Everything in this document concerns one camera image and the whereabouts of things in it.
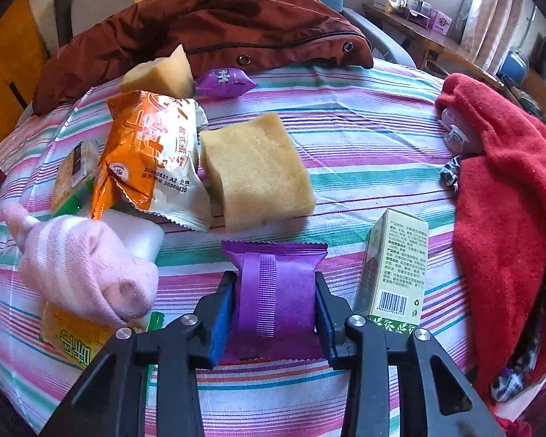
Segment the green product box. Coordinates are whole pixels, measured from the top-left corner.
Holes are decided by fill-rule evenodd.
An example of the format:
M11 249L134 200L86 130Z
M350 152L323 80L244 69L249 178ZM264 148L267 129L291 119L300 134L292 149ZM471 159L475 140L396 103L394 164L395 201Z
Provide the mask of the green product box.
M389 331L417 328L427 253L428 223L388 208L368 234L354 313Z

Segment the orange snack bag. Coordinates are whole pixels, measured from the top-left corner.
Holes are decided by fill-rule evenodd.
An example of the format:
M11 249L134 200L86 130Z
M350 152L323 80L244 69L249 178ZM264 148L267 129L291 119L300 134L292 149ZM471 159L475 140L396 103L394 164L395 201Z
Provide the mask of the orange snack bag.
M107 105L114 122L99 162L91 216L100 219L123 193L138 210L208 230L210 197L196 174L196 129L208 122L198 103L134 91Z

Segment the jacket zipper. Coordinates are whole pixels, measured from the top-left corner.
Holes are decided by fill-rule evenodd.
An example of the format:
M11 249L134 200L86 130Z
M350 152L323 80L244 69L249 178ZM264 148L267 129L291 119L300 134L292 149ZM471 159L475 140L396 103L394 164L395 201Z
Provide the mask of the jacket zipper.
M199 48L186 49L186 54L199 54L201 52L217 51L218 49L225 49L225 48L256 48L256 49L291 48L293 46L299 46L300 44L311 42L316 39L330 38L332 36L347 36L347 35L363 37L366 43L368 44L368 46L370 48L372 47L368 39L364 35L361 35L360 33L356 31L331 31L331 32L323 33L323 34L317 34L315 36L309 36L308 38L298 39L298 40L290 41L290 42L284 42L281 44L249 44L249 43L243 43L243 42L221 42L219 44L212 44L210 46L201 46Z

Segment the pink sock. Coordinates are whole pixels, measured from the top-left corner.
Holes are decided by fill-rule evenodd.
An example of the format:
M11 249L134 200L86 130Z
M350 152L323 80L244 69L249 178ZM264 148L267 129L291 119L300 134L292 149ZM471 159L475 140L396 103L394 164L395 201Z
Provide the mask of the pink sock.
M20 278L49 302L109 325L124 325L151 310L158 268L129 253L102 221L61 216L40 222L16 202L2 211L23 252Z

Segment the dark red jacket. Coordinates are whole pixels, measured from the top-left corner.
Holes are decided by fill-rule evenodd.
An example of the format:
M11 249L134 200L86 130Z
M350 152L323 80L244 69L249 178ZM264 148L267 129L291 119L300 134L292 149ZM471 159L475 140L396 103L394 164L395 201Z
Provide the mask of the dark red jacket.
M42 115L182 44L194 78L309 61L373 66L370 43L319 0L144 0L79 34L47 62L32 102Z

